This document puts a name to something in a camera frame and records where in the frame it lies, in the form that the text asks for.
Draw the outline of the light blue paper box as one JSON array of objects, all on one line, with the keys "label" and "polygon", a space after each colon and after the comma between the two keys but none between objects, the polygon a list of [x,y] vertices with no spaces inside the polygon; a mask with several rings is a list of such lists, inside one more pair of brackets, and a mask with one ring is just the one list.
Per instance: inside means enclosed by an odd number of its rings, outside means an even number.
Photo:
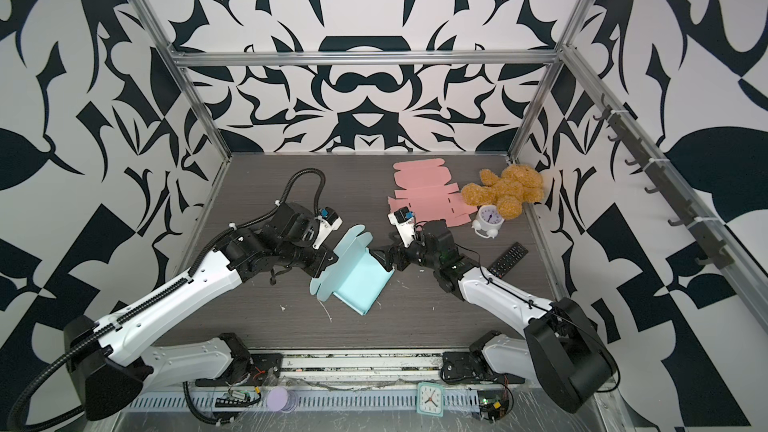
[{"label": "light blue paper box", "polygon": [[359,315],[366,315],[394,272],[370,253],[372,241],[373,235],[364,225],[349,228],[333,250],[338,261],[311,280],[310,294],[321,302],[334,295]]}]

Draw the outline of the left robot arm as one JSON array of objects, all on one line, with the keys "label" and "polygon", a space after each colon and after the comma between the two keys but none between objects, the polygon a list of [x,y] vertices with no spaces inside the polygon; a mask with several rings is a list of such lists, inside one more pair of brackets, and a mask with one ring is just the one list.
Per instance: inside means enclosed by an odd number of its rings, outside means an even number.
[{"label": "left robot arm", "polygon": [[[161,349],[155,341],[213,299],[277,266],[318,277],[338,257],[324,246],[342,224],[331,208],[315,212],[282,203],[264,217],[230,225],[214,237],[185,272],[119,311],[65,328],[65,352],[21,392],[10,409],[11,431],[44,431],[78,415],[90,421],[121,411],[153,388],[198,379],[236,385],[253,374],[252,355],[234,333]],[[80,404],[37,424],[26,416],[33,395],[66,368]]]}]

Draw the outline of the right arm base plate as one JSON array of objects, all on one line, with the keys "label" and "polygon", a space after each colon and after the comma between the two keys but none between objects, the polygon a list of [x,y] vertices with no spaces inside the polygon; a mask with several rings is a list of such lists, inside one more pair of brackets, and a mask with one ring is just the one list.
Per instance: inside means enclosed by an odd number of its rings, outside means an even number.
[{"label": "right arm base plate", "polygon": [[449,385],[481,382],[520,385],[526,382],[514,374],[493,372],[484,359],[473,352],[444,352],[440,379]]}]

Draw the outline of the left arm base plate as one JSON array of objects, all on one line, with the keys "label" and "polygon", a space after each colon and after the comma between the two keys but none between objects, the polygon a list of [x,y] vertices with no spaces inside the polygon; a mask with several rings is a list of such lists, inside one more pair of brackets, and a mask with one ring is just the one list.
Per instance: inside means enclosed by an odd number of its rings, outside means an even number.
[{"label": "left arm base plate", "polygon": [[262,386],[281,374],[281,353],[255,353],[249,359],[235,358],[224,373],[214,379],[197,379],[196,387]]}]

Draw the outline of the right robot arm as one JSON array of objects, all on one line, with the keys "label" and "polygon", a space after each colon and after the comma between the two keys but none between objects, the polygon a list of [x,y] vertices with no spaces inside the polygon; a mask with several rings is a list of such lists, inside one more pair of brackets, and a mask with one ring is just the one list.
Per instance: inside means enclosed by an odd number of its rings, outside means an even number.
[{"label": "right robot arm", "polygon": [[418,266],[432,271],[446,293],[477,306],[513,328],[524,346],[488,333],[473,353],[492,375],[513,375],[539,385],[562,410],[575,413],[593,395],[612,392],[619,365],[594,324],[573,300],[556,302],[525,292],[481,265],[479,253],[457,244],[445,221],[388,217],[391,244],[371,255],[384,268]]}]

